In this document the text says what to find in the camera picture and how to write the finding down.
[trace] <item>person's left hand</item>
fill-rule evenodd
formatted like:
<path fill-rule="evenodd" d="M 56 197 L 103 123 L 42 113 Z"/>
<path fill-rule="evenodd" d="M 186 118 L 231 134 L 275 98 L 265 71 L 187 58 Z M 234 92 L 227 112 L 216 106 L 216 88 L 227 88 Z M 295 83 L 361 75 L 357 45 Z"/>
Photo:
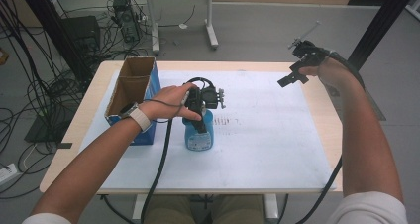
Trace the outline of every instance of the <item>person's left hand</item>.
<path fill-rule="evenodd" d="M 179 116 L 189 120 L 199 121 L 201 120 L 200 115 L 188 110 L 181 104 L 182 99 L 185 97 L 185 93 L 195 86 L 196 85 L 193 83 L 185 83 L 182 86 L 165 87 L 156 94 L 151 101 L 140 104 L 139 108 L 150 120 L 155 120 L 157 118 L 169 119 Z"/>

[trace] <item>person's leg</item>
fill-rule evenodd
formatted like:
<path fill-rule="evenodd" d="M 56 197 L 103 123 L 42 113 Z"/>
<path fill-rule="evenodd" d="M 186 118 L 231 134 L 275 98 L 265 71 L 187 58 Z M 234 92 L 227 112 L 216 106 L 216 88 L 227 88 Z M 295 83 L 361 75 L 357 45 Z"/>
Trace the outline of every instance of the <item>person's leg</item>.
<path fill-rule="evenodd" d="M 262 195 L 220 195 L 212 206 L 213 224 L 263 224 Z"/>
<path fill-rule="evenodd" d="M 186 195 L 154 195 L 144 224 L 195 224 Z"/>

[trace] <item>blue box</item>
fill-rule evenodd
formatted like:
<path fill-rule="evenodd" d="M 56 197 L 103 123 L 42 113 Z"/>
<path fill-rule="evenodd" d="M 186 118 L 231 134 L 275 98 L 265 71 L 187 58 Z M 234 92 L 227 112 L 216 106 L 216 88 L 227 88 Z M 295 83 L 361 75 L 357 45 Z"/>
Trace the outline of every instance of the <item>blue box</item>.
<path fill-rule="evenodd" d="M 114 91 L 105 111 L 105 118 L 112 126 L 121 120 L 121 109 L 130 102 L 142 103 L 160 91 L 158 68 L 154 57 L 130 57 L 124 61 Z M 156 122 L 145 133 L 136 136 L 131 145 L 152 145 Z"/>

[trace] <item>watch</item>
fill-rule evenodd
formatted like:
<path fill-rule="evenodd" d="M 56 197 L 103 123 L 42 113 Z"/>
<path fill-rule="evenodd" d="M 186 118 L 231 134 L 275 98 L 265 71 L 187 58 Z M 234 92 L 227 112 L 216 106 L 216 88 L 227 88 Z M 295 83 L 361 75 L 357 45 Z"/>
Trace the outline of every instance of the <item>watch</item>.
<path fill-rule="evenodd" d="M 120 111 L 120 117 L 121 119 L 133 118 L 142 128 L 142 132 L 146 132 L 152 124 L 151 120 L 139 109 L 139 103 L 137 102 L 131 102 L 123 107 Z"/>

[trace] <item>wooden table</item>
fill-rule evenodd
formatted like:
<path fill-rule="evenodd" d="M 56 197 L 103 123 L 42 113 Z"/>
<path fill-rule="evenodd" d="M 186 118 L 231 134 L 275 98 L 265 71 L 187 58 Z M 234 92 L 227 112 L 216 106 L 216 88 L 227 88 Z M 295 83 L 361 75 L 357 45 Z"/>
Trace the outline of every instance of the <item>wooden table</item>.
<path fill-rule="evenodd" d="M 46 191 L 62 170 L 79 153 L 82 141 L 92 123 L 95 112 L 101 103 L 101 100 L 110 84 L 115 71 L 118 71 L 122 61 L 105 61 L 99 66 L 90 87 L 88 88 L 79 109 L 77 110 L 73 121 L 71 122 L 67 133 L 62 142 L 72 143 L 70 149 L 58 149 L 52 164 L 50 165 L 41 185 L 40 190 Z M 196 71 L 269 71 L 269 72 L 287 72 L 290 73 L 289 62 L 226 62 L 226 61 L 157 61 L 158 71 L 172 70 L 196 70 Z M 289 86 L 300 86 L 300 82 L 290 84 Z M 335 167 L 341 155 L 342 143 L 342 124 L 331 103 L 331 100 L 322 85 L 316 77 L 310 77 L 309 82 L 301 86 L 307 105 L 312 115 L 312 119 L 321 140 L 325 155 L 331 170 Z M 332 191 L 341 192 L 342 174 L 336 178 L 336 188 Z M 205 190 L 182 190 L 177 193 L 205 193 Z M 231 190 L 223 189 L 220 193 L 276 193 L 277 190 Z M 107 189 L 101 188 L 98 193 L 127 193 L 139 194 L 147 193 L 143 189 Z M 167 190 L 156 190 L 156 193 L 171 193 Z"/>
<path fill-rule="evenodd" d="M 152 48 L 155 55 L 160 51 L 159 38 L 158 38 L 158 23 L 155 20 L 152 0 L 146 0 L 149 9 L 149 16 L 152 23 Z M 212 15 L 213 15 L 213 0 L 207 0 L 207 19 L 205 20 L 207 33 L 209 35 L 210 44 L 213 49 L 217 49 L 219 43 L 217 42 L 216 34 L 213 29 Z"/>

